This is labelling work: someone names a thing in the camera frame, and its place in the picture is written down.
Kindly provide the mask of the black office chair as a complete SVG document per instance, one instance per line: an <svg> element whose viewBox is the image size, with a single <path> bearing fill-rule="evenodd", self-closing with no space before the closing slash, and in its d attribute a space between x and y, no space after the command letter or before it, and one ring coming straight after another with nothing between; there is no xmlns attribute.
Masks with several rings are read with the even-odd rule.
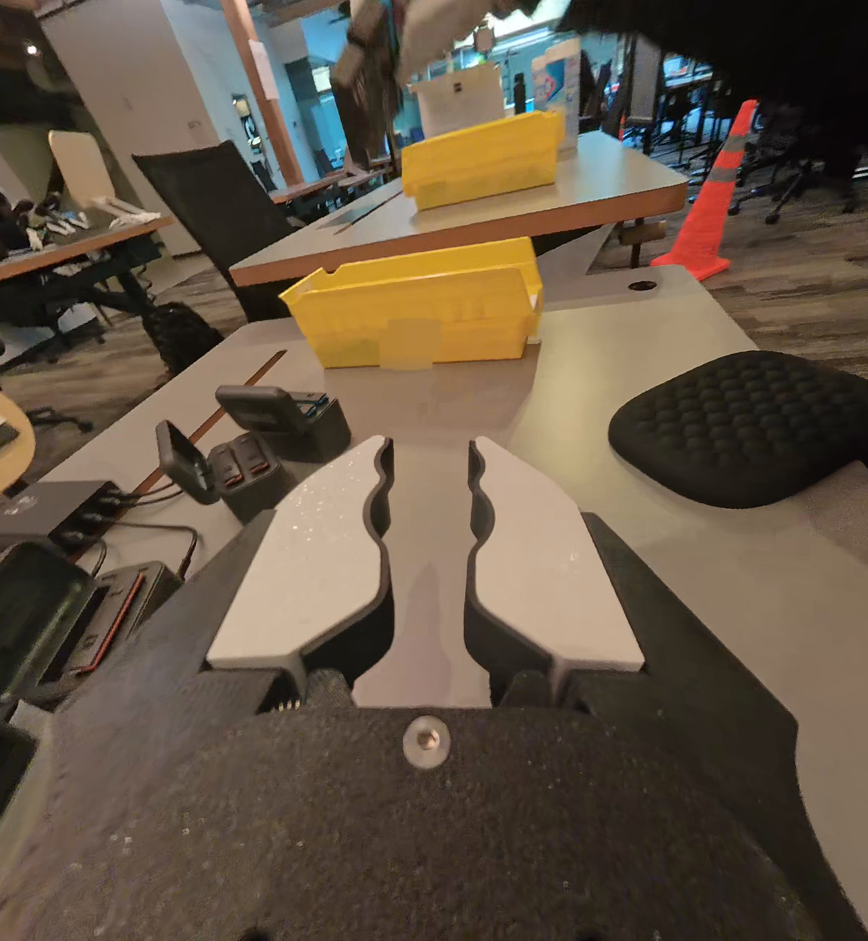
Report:
<svg viewBox="0 0 868 941"><path fill-rule="evenodd" d="M231 141L132 160L232 290L249 322L287 318L296 278L239 286L231 268L296 229Z"/></svg>

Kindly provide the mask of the black honeycomb pad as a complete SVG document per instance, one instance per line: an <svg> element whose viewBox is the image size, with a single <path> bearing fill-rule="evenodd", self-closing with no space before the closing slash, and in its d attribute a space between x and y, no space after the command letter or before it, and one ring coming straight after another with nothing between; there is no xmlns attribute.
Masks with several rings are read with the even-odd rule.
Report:
<svg viewBox="0 0 868 941"><path fill-rule="evenodd" d="M868 462L868 379L793 355L737 352L636 395L607 434L619 458L678 496L767 506Z"/></svg>

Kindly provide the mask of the white cardboard box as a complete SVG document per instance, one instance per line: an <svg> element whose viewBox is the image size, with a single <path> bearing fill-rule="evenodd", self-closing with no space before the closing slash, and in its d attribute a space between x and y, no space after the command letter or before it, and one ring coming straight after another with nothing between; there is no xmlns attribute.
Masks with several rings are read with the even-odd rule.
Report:
<svg viewBox="0 0 868 941"><path fill-rule="evenodd" d="M502 120L506 100L501 68L495 63L457 70L412 83L424 139Z"/></svg>

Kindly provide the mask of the black usb hub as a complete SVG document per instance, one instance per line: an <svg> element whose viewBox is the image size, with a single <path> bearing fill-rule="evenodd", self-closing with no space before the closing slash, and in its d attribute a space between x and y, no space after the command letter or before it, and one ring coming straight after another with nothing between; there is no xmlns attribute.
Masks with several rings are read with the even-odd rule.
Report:
<svg viewBox="0 0 868 941"><path fill-rule="evenodd" d="M0 506L0 552L33 543L76 555L103 535L126 507L109 480L39 482Z"/></svg>

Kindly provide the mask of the red-edged black battery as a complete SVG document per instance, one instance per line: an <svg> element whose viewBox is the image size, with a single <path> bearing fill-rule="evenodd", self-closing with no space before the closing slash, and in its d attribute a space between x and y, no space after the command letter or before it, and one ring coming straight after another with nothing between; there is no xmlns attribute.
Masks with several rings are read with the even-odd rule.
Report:
<svg viewBox="0 0 868 941"><path fill-rule="evenodd" d="M245 483L245 474L230 443L215 446L208 454L208 463L215 487L222 497Z"/></svg>
<svg viewBox="0 0 868 941"><path fill-rule="evenodd" d="M242 485L251 485L273 474L280 466L279 460L269 452L265 442L252 433L235 438L232 450L240 468Z"/></svg>
<svg viewBox="0 0 868 941"><path fill-rule="evenodd" d="M80 618L84 628L63 667L64 675L89 674L97 669L131 613L145 585L144 570L124 570L96 583Z"/></svg>

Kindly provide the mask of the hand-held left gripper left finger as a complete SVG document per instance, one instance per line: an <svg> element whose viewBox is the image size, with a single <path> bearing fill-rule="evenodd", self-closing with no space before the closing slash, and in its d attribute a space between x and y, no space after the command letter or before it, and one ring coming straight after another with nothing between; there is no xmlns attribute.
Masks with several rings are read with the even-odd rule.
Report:
<svg viewBox="0 0 868 941"><path fill-rule="evenodd" d="M303 672L303 658L381 604L390 586L393 441L374 436L307 476L267 525L205 660Z"/></svg>

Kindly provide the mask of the blue white carton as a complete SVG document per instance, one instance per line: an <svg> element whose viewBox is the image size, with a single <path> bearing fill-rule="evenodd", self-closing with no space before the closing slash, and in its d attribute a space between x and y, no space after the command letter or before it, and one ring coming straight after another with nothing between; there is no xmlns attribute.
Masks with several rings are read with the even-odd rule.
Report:
<svg viewBox="0 0 868 941"><path fill-rule="evenodd" d="M533 110L557 115L558 151L577 148L581 119L581 41L569 37L533 59Z"/></svg>

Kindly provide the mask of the wooden pillar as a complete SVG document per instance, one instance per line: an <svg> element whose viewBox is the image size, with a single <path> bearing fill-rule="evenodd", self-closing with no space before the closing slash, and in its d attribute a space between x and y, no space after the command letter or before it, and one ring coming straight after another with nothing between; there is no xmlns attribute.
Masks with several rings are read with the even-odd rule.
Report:
<svg viewBox="0 0 868 941"><path fill-rule="evenodd" d="M265 46L257 35L251 10L245 1L221 1L220 5L286 187L302 184L303 174L281 110L278 85Z"/></svg>

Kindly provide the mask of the wooden table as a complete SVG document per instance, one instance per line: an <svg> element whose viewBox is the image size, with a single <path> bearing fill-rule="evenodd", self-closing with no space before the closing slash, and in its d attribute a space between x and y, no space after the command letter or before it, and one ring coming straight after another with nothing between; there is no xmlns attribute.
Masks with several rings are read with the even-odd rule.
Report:
<svg viewBox="0 0 868 941"><path fill-rule="evenodd" d="M655 218L682 208L686 179L601 132L579 137L556 181L419 210L390 182L231 266L237 286L309 276L317 269L443 248Z"/></svg>
<svg viewBox="0 0 868 941"><path fill-rule="evenodd" d="M29 250L0 261L0 283L17 276L79 261L83 256L106 251L169 227L177 222L172 215L145 223L122 225L116 229L87 234L65 244L53 244L39 251Z"/></svg>

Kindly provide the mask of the black backpack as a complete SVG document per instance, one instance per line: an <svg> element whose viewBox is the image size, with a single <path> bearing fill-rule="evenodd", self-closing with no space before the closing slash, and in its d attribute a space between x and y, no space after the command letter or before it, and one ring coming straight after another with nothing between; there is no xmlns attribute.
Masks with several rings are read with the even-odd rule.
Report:
<svg viewBox="0 0 868 941"><path fill-rule="evenodd" d="M140 319L170 377L181 374L224 341L219 330L179 301L156 305Z"/></svg>

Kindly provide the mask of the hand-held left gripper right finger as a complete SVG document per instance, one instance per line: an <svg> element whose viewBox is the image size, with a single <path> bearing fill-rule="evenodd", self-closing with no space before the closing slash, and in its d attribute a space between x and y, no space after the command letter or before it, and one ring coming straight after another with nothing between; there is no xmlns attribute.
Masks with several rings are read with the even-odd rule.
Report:
<svg viewBox="0 0 868 941"><path fill-rule="evenodd" d="M644 654L578 505L479 436L469 445L464 643L490 677L637 673Z"/></svg>

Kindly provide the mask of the yellow plastic bin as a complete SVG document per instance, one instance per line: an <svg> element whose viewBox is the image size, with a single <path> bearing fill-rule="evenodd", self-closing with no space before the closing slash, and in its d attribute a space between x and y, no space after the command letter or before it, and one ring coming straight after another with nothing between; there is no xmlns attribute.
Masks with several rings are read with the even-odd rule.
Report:
<svg viewBox="0 0 868 941"><path fill-rule="evenodd" d="M530 112L412 144L402 153L402 188L429 210L555 183L566 121Z"/></svg>
<svg viewBox="0 0 868 941"><path fill-rule="evenodd" d="M317 269L281 293L325 369L521 359L544 286L527 237Z"/></svg>

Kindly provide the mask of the white chair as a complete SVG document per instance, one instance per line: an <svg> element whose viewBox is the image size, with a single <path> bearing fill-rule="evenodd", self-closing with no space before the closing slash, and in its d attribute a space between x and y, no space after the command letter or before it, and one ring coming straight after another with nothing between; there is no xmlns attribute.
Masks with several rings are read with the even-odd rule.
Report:
<svg viewBox="0 0 868 941"><path fill-rule="evenodd" d="M75 205L112 212L116 194L96 139L84 132L51 130L48 144Z"/></svg>

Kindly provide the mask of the orange traffic cone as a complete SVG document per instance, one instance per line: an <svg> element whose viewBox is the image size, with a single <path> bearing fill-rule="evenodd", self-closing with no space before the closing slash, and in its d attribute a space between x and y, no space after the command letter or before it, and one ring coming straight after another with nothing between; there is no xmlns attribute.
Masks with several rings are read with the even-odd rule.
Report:
<svg viewBox="0 0 868 941"><path fill-rule="evenodd" d="M757 106L756 99L745 100L741 105L671 250L653 259L651 267L681 266L698 281L721 274L729 267L729 260L720 255L725 219Z"/></svg>

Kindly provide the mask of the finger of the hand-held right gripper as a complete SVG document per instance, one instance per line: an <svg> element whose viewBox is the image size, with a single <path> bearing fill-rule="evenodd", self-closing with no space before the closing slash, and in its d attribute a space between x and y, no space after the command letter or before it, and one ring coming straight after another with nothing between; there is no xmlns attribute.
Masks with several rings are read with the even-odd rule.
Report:
<svg viewBox="0 0 868 941"><path fill-rule="evenodd" d="M400 63L431 63L466 41L483 23L497 35L555 23L569 1L410 1L397 14Z"/></svg>

